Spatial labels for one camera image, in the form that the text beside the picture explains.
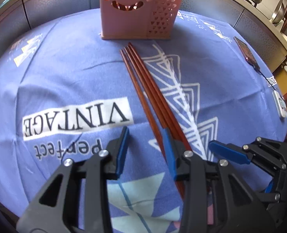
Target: gray cabinet door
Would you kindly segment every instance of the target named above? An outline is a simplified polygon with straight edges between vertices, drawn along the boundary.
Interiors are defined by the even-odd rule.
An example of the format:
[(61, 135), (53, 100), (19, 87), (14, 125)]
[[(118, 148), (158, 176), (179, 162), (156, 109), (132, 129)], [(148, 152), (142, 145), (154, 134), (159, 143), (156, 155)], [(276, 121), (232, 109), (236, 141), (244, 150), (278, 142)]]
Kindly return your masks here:
[(190, 11), (234, 26), (244, 8), (233, 0), (182, 0), (181, 10)]
[(244, 10), (235, 26), (237, 32), (255, 49), (270, 71), (285, 59), (287, 51), (276, 36), (253, 14)]

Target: kitchen counter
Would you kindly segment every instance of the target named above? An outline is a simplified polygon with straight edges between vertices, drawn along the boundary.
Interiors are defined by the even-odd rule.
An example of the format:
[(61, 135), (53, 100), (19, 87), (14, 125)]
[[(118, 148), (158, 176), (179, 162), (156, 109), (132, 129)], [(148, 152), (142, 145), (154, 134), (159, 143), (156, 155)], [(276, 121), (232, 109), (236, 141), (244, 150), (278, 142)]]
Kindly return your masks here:
[(275, 28), (275, 26), (272, 23), (270, 23), (270, 21), (266, 18), (266, 16), (264, 16), (258, 9), (256, 9), (246, 0), (234, 0), (234, 1), (237, 2), (239, 5), (241, 5), (242, 7), (244, 7), (250, 13), (252, 13), (256, 18), (258, 18), (275, 35), (275, 37), (280, 41), (280, 43), (287, 51), (287, 40)]

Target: smiling mouth cutout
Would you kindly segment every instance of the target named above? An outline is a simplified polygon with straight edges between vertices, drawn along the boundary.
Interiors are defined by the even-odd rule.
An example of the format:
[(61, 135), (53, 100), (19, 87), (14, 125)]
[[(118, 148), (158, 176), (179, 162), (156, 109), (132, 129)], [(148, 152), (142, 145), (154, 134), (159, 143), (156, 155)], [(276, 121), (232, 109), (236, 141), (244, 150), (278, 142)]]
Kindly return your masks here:
[(130, 6), (126, 6), (126, 5), (123, 5), (121, 3), (118, 3), (117, 1), (113, 1), (112, 2), (112, 6), (115, 7), (116, 9), (118, 10), (124, 10), (124, 11), (131, 11), (131, 10), (137, 10), (139, 9), (140, 7), (143, 6), (143, 2), (136, 2), (135, 4), (133, 5), (130, 5)]

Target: chopstick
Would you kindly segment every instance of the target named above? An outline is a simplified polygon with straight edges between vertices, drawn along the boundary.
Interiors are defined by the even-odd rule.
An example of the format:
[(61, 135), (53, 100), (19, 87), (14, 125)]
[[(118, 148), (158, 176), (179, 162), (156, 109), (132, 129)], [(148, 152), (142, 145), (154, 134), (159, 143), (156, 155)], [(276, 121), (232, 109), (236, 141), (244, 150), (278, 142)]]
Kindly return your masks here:
[(191, 146), (190, 146), (188, 140), (186, 139), (186, 136), (184, 135), (179, 123), (177, 122), (176, 117), (174, 116), (173, 112), (171, 111), (168, 103), (166, 102), (166, 100), (165, 100), (163, 94), (161, 93), (159, 87), (157, 86), (154, 79), (152, 78), (150, 72), (146, 68), (144, 62), (140, 58), (138, 52), (135, 50), (134, 46), (131, 43), (129, 43), (129, 49), (132, 51), (133, 56), (137, 60), (138, 69), (141, 71), (141, 74), (144, 74), (143, 80), (145, 81), (145, 84), (147, 86), (145, 87), (144, 84), (142, 82), (141, 83), (142, 83), (147, 95), (148, 95), (148, 92), (147, 92), (147, 89), (148, 89), (150, 91), (151, 98), (156, 99), (156, 97), (158, 97), (158, 99), (160, 100), (160, 101), (156, 100), (156, 102), (158, 103), (156, 108), (165, 110), (165, 111), (161, 111), (161, 114), (164, 114), (163, 118), (165, 119), (165, 123), (163, 123), (163, 124), (160, 120), (161, 126), (163, 128), (168, 127), (169, 130), (171, 131), (173, 138), (176, 140), (182, 141), (186, 150), (192, 151)]
[[(156, 124), (156, 121), (155, 121), (154, 118), (153, 118), (152, 112), (151, 112), (151, 110), (150, 110), (150, 108), (149, 108), (149, 105), (148, 105), (148, 103), (147, 103), (147, 101), (146, 101), (146, 99), (145, 99), (145, 96), (144, 96), (143, 92), (141, 91), (141, 88), (140, 88), (140, 86), (139, 86), (139, 84), (138, 84), (138, 82), (137, 82), (137, 80), (136, 80), (136, 77), (135, 77), (135, 75), (134, 75), (134, 73), (133, 73), (133, 71), (132, 71), (132, 68), (130, 67), (130, 65), (129, 65), (128, 61), (127, 61), (127, 58), (126, 58), (126, 56), (125, 56), (125, 53), (123, 52), (123, 50), (120, 50), (120, 53), (121, 53), (121, 56), (122, 56), (123, 61), (124, 61), (124, 63), (125, 63), (125, 66), (126, 66), (126, 68), (127, 68), (127, 71), (128, 71), (128, 73), (129, 73), (129, 75), (130, 75), (130, 78), (131, 78), (131, 80), (132, 80), (132, 82), (133, 82), (133, 85), (134, 85), (134, 87), (135, 87), (135, 90), (136, 90), (136, 92), (137, 92), (137, 95), (138, 95), (138, 97), (139, 97), (139, 100), (140, 100), (140, 102), (141, 102), (141, 105), (142, 105), (142, 107), (143, 107), (143, 110), (144, 110), (144, 112), (145, 112), (145, 114), (146, 114), (146, 116), (147, 116), (148, 122), (149, 122), (149, 124), (150, 124), (150, 126), (151, 126), (151, 129), (152, 129), (152, 132), (153, 132), (153, 134), (154, 134), (154, 136), (155, 136), (155, 138), (156, 138), (156, 140), (157, 140), (157, 143), (159, 144), (159, 147), (160, 147), (160, 149), (161, 149), (161, 152), (162, 152), (162, 154), (163, 154), (163, 157), (164, 157), (164, 159), (166, 160), (165, 151), (164, 151), (164, 147), (163, 147), (162, 136), (161, 136), (161, 133), (160, 133), (160, 131), (159, 131), (159, 129), (158, 129), (158, 126), (157, 126), (157, 124)], [(129, 59), (130, 59), (132, 65), (134, 66), (134, 69), (135, 69), (135, 67), (136, 67), (136, 66), (135, 66), (135, 63), (133, 63), (134, 60), (132, 60), (132, 58), (131, 58), (131, 56), (129, 56), (129, 54), (128, 54), (128, 57), (129, 57)], [(177, 190), (178, 190), (178, 192), (179, 192), (181, 198), (183, 199), (183, 198), (184, 198), (184, 194), (185, 194), (185, 188), (184, 188), (183, 183), (182, 183), (182, 182), (175, 182), (175, 185), (176, 185), (176, 187), (177, 187)]]

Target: smartphone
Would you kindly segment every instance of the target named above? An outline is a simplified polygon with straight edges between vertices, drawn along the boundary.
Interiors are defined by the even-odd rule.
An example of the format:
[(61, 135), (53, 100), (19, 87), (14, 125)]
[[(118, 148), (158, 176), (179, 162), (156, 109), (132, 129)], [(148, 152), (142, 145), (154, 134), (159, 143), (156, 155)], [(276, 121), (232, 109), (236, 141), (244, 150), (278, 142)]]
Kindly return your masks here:
[(251, 66), (253, 66), (253, 68), (256, 71), (259, 71), (260, 67), (259, 67), (255, 57), (251, 53), (250, 49), (248, 48), (247, 44), (245, 44), (243, 41), (239, 40), (237, 37), (234, 37), (234, 40), (236, 41), (237, 45), (239, 46), (239, 48), (240, 48), (245, 60), (247, 61), (247, 63), (250, 64)]

